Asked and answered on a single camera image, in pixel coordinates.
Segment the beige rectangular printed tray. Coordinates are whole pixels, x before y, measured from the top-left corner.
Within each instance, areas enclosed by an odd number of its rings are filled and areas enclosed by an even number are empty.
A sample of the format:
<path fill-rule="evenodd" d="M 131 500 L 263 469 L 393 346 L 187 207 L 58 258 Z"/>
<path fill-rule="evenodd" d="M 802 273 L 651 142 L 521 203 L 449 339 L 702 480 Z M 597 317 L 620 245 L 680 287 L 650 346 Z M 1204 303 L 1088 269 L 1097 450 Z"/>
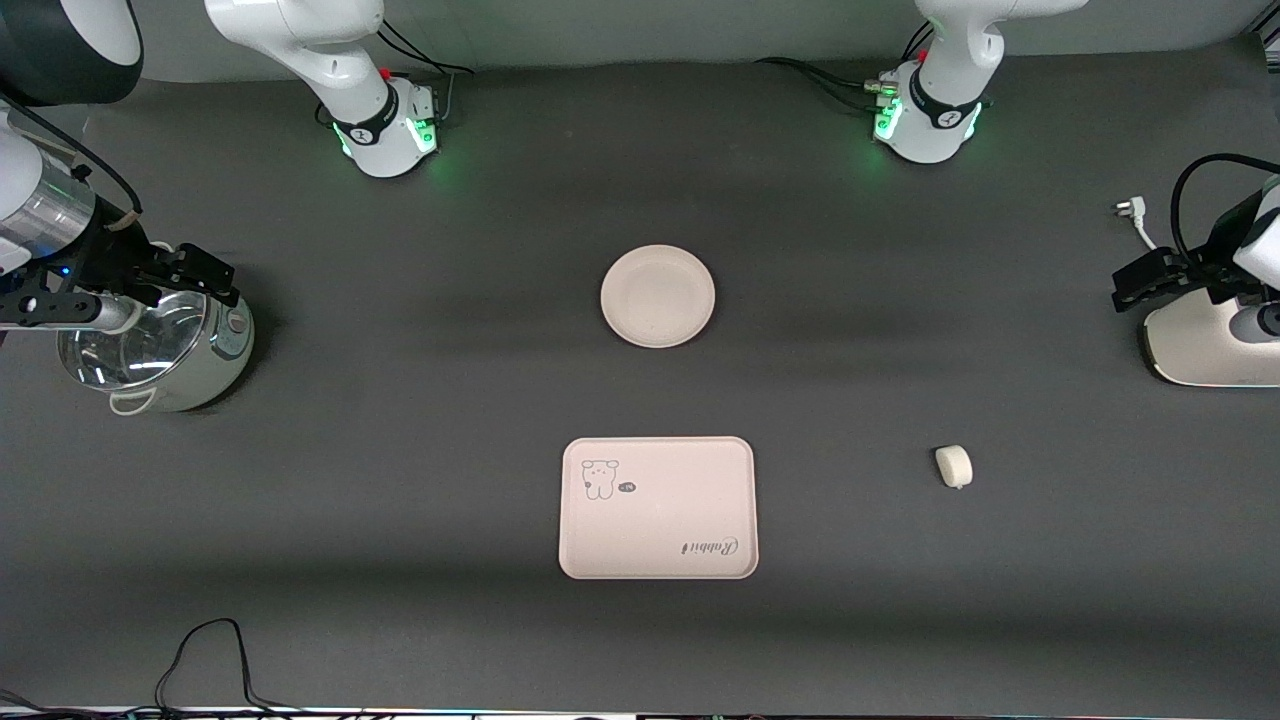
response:
<path fill-rule="evenodd" d="M 759 564 L 739 437 L 580 438 L 562 455 L 558 561 L 576 580 L 741 580 Z"/>

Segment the round beige plate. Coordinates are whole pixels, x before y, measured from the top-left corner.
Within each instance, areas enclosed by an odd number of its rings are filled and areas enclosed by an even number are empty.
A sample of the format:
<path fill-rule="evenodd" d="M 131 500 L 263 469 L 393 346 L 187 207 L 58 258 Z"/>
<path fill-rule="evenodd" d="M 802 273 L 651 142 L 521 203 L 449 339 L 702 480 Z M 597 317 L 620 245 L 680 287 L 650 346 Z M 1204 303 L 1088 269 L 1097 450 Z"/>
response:
<path fill-rule="evenodd" d="M 673 348 L 696 338 L 716 310 L 716 282 L 705 264 L 671 245 L 648 245 L 618 258 L 602 282 L 609 328 L 641 348 Z"/>

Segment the glass pot lid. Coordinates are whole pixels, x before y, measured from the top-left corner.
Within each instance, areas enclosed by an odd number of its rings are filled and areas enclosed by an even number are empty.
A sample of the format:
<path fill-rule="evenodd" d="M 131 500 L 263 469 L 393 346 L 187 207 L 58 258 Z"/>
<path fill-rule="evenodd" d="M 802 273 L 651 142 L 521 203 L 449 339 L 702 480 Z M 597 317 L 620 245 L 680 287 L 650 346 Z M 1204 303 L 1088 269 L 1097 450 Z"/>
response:
<path fill-rule="evenodd" d="M 69 375 L 92 389 L 132 389 L 172 370 L 197 345 L 210 310 L 205 295 L 172 291 L 142 306 L 132 328 L 58 333 L 58 356 Z"/>

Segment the silver pot with glass lid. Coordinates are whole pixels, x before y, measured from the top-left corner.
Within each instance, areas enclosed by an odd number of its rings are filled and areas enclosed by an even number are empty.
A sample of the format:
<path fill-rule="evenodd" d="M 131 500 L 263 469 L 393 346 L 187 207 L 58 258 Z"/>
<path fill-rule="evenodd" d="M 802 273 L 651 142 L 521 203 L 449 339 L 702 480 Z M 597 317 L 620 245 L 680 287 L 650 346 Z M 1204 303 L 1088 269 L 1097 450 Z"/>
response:
<path fill-rule="evenodd" d="M 106 395 L 113 413 L 183 413 L 210 404 L 236 382 L 253 350 L 253 315 L 243 299 L 236 307 L 206 299 L 210 310 L 202 334 L 172 370 L 132 389 L 95 389 Z"/>

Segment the cream toaster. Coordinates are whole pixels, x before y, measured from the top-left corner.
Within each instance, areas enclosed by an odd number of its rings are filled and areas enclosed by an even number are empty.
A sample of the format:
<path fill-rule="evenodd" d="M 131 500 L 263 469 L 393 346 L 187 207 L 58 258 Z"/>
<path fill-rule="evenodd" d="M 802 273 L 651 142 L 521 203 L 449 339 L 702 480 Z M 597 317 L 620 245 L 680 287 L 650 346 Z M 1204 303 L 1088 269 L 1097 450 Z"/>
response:
<path fill-rule="evenodd" d="M 1249 342 L 1233 332 L 1258 323 L 1261 306 L 1215 304 L 1206 290 L 1172 300 L 1146 316 L 1142 346 L 1152 372 L 1175 386 L 1280 389 L 1280 337 Z"/>

